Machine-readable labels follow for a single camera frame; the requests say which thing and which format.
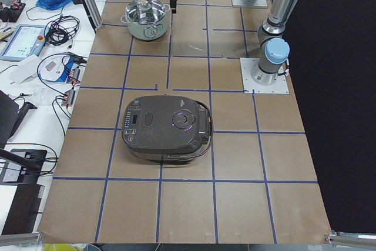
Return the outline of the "glass pot lid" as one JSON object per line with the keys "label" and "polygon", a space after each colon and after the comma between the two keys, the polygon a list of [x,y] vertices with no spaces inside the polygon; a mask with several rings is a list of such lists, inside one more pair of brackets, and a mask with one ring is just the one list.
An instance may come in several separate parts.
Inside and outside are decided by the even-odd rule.
{"label": "glass pot lid", "polygon": [[167,8],[159,0],[134,0],[125,8],[126,20],[130,23],[154,24],[167,13]]}

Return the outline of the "pale green electric pot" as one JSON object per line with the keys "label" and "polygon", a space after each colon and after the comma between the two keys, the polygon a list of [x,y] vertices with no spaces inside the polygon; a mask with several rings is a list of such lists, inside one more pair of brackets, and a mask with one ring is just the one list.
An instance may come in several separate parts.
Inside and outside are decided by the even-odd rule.
{"label": "pale green electric pot", "polygon": [[153,41],[163,36],[168,30],[167,14],[170,11],[170,5],[164,4],[167,8],[167,13],[158,22],[154,24],[142,25],[130,23],[126,20],[125,14],[120,17],[120,21],[127,25],[129,32],[137,39],[143,41]]}

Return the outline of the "grey usb hub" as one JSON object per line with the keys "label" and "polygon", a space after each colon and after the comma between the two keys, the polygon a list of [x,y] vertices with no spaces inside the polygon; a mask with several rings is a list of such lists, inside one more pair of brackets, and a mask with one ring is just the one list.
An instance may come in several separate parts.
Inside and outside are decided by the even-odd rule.
{"label": "grey usb hub", "polygon": [[61,106],[63,107],[70,107],[73,105],[75,101],[76,91],[74,89],[70,89],[66,91],[63,95]]}
{"label": "grey usb hub", "polygon": [[68,74],[68,78],[66,82],[73,84],[73,85],[80,83],[80,73],[81,73],[80,68],[72,69]]}

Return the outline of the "black rice cooker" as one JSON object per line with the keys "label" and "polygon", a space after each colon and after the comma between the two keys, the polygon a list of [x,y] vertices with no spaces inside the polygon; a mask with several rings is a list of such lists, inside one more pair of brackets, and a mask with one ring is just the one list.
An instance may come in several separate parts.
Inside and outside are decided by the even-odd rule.
{"label": "black rice cooker", "polygon": [[210,149],[213,118],[202,102],[150,95],[132,100],[123,116],[122,139],[134,156],[155,162],[190,162]]}

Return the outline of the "white round device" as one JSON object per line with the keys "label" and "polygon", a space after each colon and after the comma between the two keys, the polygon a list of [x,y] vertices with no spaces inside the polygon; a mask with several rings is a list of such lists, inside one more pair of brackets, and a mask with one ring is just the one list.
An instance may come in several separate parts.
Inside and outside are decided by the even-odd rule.
{"label": "white round device", "polygon": [[48,82],[66,82],[68,74],[65,69],[63,55],[52,56],[41,60],[37,67],[37,75]]}

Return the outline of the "teach pendant tablet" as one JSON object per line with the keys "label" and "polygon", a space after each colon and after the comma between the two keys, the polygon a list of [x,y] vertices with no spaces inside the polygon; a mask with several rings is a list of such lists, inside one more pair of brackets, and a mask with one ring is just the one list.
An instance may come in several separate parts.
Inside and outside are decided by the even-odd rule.
{"label": "teach pendant tablet", "polygon": [[1,51],[1,59],[20,62],[31,55],[39,55],[45,46],[46,26],[20,24]]}

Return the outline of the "black flat box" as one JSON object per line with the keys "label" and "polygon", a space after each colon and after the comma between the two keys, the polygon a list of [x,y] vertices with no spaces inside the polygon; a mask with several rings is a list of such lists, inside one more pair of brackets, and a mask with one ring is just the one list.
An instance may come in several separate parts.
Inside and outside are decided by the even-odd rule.
{"label": "black flat box", "polygon": [[6,192],[14,192],[9,208],[5,209],[5,222],[1,235],[32,233],[45,190],[39,184],[4,185]]}

